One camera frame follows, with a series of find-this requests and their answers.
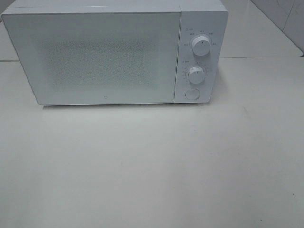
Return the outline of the white timer knob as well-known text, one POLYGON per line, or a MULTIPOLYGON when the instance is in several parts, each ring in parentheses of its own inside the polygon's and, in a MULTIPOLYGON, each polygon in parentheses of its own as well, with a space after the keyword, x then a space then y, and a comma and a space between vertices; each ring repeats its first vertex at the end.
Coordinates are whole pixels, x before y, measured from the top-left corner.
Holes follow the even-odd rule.
POLYGON ((199 66, 194 66, 188 70, 186 76, 190 83, 200 84, 204 81, 206 73, 203 68, 199 66))

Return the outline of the white microwave door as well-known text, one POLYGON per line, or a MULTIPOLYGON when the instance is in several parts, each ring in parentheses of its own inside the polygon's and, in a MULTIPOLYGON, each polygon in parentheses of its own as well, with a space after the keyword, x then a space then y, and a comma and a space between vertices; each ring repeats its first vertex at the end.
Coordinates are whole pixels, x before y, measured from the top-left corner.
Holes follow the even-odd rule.
POLYGON ((40 105, 170 103, 180 14, 4 15, 40 105))

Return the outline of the white microwave oven body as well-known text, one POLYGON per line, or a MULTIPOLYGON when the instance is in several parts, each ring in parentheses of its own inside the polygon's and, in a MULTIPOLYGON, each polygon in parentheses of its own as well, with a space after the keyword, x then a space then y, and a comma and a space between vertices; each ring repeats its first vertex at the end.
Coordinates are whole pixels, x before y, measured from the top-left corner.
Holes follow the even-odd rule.
POLYGON ((4 23, 4 15, 16 14, 173 12, 180 14, 174 100, 170 103, 158 104, 206 103, 211 98, 228 20, 228 11, 219 0, 17 0, 4 10, 1 19, 4 23), (192 39, 200 34, 205 34, 211 39, 210 52, 202 57, 194 55, 191 46, 192 39), (202 83, 192 84, 188 81, 186 74, 192 67, 204 69, 206 77, 202 83), (189 100, 185 97, 189 89, 199 90, 200 96, 197 100, 189 100))

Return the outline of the upper white power knob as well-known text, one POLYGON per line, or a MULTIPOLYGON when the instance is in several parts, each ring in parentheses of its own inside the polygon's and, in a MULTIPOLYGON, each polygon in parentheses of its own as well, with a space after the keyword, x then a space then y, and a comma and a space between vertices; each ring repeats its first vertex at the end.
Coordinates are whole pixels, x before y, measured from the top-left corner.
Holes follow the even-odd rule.
POLYGON ((194 55, 199 57, 205 56, 210 52, 211 39, 205 34, 197 35, 192 39, 191 46, 194 55))

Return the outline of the round white door button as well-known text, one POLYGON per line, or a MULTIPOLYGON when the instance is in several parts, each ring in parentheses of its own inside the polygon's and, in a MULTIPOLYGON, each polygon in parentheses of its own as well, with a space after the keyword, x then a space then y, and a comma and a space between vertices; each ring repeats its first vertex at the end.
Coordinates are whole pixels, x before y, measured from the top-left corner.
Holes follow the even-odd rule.
POLYGON ((198 89, 189 89, 185 93, 185 97, 189 100, 197 100, 200 97, 200 91, 198 89))

